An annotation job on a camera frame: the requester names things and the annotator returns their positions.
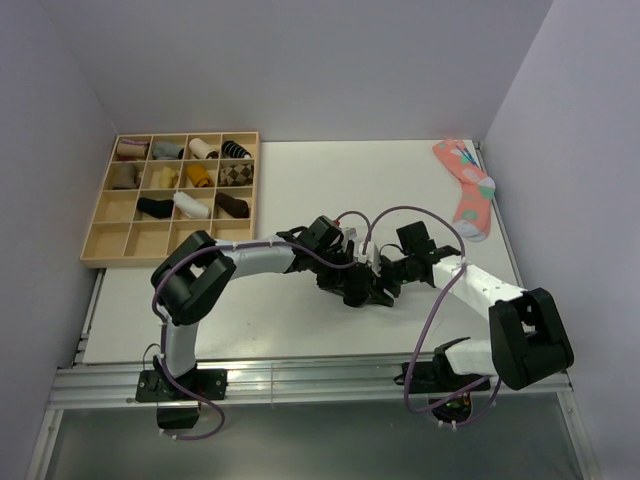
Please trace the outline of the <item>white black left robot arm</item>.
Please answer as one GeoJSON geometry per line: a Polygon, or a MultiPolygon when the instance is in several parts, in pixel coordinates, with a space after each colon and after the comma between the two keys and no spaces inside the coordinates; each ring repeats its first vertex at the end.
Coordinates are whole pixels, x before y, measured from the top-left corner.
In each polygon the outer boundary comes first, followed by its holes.
{"type": "Polygon", "coordinates": [[[326,216],[309,227],[277,232],[265,239],[230,242],[198,230],[154,271],[152,312],[161,325],[154,358],[159,388],[171,399],[195,396],[195,344],[199,322],[236,279],[260,274],[310,271],[339,276],[355,268],[355,246],[326,216]]]}

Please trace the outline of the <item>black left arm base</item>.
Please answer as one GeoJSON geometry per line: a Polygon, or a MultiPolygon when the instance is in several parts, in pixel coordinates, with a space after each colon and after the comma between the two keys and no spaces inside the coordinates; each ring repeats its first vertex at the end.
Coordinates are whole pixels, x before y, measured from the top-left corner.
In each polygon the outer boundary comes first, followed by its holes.
{"type": "Polygon", "coordinates": [[[158,404],[156,421],[159,428],[182,431],[196,425],[203,404],[187,391],[208,401],[223,400],[227,371],[193,368],[175,382],[180,388],[167,379],[160,365],[155,365],[153,369],[140,373],[134,399],[136,403],[158,404]]]}

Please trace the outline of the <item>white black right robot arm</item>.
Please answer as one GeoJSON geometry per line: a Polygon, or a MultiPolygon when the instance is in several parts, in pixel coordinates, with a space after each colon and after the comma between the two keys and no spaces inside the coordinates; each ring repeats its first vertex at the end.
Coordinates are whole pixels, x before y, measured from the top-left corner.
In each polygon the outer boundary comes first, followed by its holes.
{"type": "Polygon", "coordinates": [[[397,231],[401,260],[382,258],[382,278],[392,295],[423,282],[452,294],[488,323],[489,337],[461,337],[435,348],[429,361],[405,363],[396,377],[412,394],[455,392],[466,386],[486,391],[492,377],[521,390],[575,362],[556,302],[543,288],[525,290],[481,268],[463,263],[461,252],[439,247],[423,222],[397,231]]]}

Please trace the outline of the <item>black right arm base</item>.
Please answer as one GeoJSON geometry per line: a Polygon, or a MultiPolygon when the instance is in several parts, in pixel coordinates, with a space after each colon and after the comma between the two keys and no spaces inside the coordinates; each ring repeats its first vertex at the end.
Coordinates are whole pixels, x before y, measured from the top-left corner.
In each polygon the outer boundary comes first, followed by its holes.
{"type": "MultiPolygon", "coordinates": [[[[409,393],[453,393],[479,380],[480,375],[455,374],[450,367],[438,365],[436,360],[418,362],[414,367],[409,393]]],[[[444,423],[452,424],[469,420],[472,413],[471,393],[464,393],[432,411],[433,416],[444,423]]]]}

